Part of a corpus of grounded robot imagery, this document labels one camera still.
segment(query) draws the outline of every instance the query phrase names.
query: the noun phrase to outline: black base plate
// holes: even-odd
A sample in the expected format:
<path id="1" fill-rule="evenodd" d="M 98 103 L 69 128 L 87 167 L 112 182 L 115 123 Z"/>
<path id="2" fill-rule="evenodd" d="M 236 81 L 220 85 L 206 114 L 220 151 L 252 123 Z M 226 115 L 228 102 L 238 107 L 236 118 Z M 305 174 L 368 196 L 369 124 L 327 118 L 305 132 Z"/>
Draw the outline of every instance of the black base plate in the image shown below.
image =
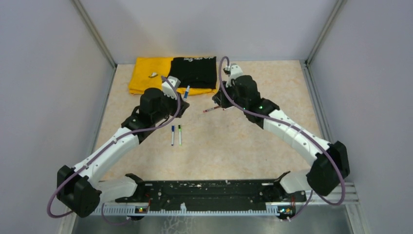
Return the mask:
<path id="1" fill-rule="evenodd" d="M 277 179 L 145 181 L 139 193 L 116 202 L 149 202 L 151 211 L 262 211 L 266 202 L 305 202 L 301 191 L 280 195 Z"/>

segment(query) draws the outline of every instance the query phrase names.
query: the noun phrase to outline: yellow cloth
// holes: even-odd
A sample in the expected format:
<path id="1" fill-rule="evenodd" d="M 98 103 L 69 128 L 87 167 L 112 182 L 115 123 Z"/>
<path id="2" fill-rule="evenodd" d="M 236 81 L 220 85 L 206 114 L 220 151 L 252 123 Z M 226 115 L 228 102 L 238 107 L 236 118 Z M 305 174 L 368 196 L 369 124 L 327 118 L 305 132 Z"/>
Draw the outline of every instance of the yellow cloth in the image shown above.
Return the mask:
<path id="1" fill-rule="evenodd" d="M 170 62 L 173 57 L 169 58 L 137 58 L 135 68 L 133 69 L 132 78 L 129 82 L 129 93 L 143 94 L 148 88 L 162 89 L 161 76 L 168 77 L 170 71 Z M 158 75 L 150 78 L 152 73 Z M 178 88 L 181 94 L 185 93 L 186 88 Z M 189 88 L 189 95 L 214 94 L 216 89 L 196 89 Z"/>

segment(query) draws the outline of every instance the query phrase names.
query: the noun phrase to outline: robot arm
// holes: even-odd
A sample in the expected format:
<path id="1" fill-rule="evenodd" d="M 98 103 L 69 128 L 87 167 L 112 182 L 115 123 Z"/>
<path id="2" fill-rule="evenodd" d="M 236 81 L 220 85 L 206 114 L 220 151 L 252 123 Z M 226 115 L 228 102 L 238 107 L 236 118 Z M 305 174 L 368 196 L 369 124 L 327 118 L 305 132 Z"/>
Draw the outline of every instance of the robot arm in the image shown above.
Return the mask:
<path id="1" fill-rule="evenodd" d="M 174 77 L 169 77 L 168 81 L 174 88 L 180 84 Z M 176 96 L 166 82 L 162 85 L 162 91 L 156 88 L 145 90 L 140 98 L 140 106 L 134 108 L 131 116 L 105 144 L 74 167 L 63 166 L 58 171 L 57 186 L 81 170 L 59 191 L 57 198 L 80 217 L 86 217 L 101 203 L 134 195 L 140 179 L 133 174 L 117 180 L 99 181 L 123 155 L 137 147 L 153 131 L 131 132 L 155 127 L 158 122 L 173 115 L 178 108 L 177 98 L 181 100 L 177 117 L 181 117 L 189 104 L 183 101 L 180 95 Z M 98 158 L 92 164 L 88 163 L 96 156 Z"/>
<path id="2" fill-rule="evenodd" d="M 286 193 L 291 194 L 296 191 L 313 189 L 316 193 L 326 196 L 339 184 L 338 175 L 332 164 L 324 153 L 312 141 L 307 139 L 304 134 L 312 137 L 313 141 L 330 154 L 343 178 L 348 176 L 350 169 L 347 151 L 341 142 L 337 141 L 332 144 L 315 136 L 294 122 L 278 105 L 270 100 L 261 98 L 256 82 L 251 76 L 244 75 L 237 64 L 227 66 L 224 68 L 224 72 L 229 76 L 228 81 L 224 81 L 225 90 L 236 104 L 245 110 L 282 120 L 286 124 L 244 113 L 247 119 L 262 129 L 280 137 L 311 166 L 310 170 L 291 172 L 282 176 L 280 185 Z M 212 99 L 223 108 L 232 106 L 232 103 L 224 95 L 222 88 Z"/>

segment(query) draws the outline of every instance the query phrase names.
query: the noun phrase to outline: black motor joint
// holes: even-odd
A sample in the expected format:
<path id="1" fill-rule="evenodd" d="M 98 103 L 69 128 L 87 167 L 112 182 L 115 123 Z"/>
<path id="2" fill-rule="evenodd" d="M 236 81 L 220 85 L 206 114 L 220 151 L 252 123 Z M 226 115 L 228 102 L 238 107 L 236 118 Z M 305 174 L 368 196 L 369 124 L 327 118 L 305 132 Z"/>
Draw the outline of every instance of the black motor joint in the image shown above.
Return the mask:
<path id="1" fill-rule="evenodd" d="M 260 92 L 258 92 L 257 83 L 251 76 L 240 76 L 235 80 L 232 80 L 232 85 L 225 88 L 229 97 L 234 100 L 235 103 L 243 107 L 245 110 L 254 112 L 256 114 L 268 116 L 274 110 L 279 110 L 280 107 L 272 101 L 261 98 Z M 217 94 L 212 97 L 212 100 L 222 108 L 228 108 L 232 106 L 232 103 L 226 98 L 222 87 L 220 87 Z M 250 115 L 244 112 L 247 119 L 263 128 L 264 119 L 254 115 Z"/>
<path id="2" fill-rule="evenodd" d="M 180 118 L 189 107 L 189 103 L 185 102 L 180 94 L 178 94 L 178 98 L 181 101 L 181 107 L 176 117 Z M 174 115 L 177 108 L 178 102 L 176 99 L 167 97 L 160 89 L 149 88 L 146 89 L 141 96 L 140 106 L 134 108 L 131 116 L 129 116 L 121 126 L 132 131 L 155 127 L 161 120 Z M 153 131 L 145 131 L 135 133 L 134 135 L 138 136 L 139 142 L 141 143 L 152 132 Z"/>
<path id="3" fill-rule="evenodd" d="M 57 187 L 74 173 L 74 168 L 61 167 L 57 172 Z M 100 202 L 101 191 L 96 190 L 88 179 L 76 175 L 57 193 L 57 198 L 81 218 L 90 215 Z"/>
<path id="4" fill-rule="evenodd" d="M 346 146 L 340 141 L 329 144 L 329 146 L 327 153 L 337 165 L 343 179 L 345 179 L 350 174 Z M 317 159 L 313 162 L 310 172 L 306 175 L 307 182 L 317 194 L 327 196 L 340 184 L 340 179 L 325 154 L 316 154 L 316 157 Z"/>

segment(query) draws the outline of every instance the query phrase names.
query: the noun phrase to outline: white marker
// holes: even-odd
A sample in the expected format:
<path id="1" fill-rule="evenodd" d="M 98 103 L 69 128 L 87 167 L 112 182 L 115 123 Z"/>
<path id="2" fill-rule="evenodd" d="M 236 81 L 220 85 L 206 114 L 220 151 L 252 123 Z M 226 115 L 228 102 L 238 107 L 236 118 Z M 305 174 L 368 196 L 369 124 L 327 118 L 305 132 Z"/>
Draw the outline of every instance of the white marker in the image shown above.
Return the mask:
<path id="1" fill-rule="evenodd" d="M 172 142 L 170 143 L 173 146 L 173 140 L 175 139 L 175 125 L 172 125 Z"/>
<path id="2" fill-rule="evenodd" d="M 181 135 L 181 125 L 178 124 L 178 131 L 179 131 L 179 145 L 182 145 L 182 135 Z"/>

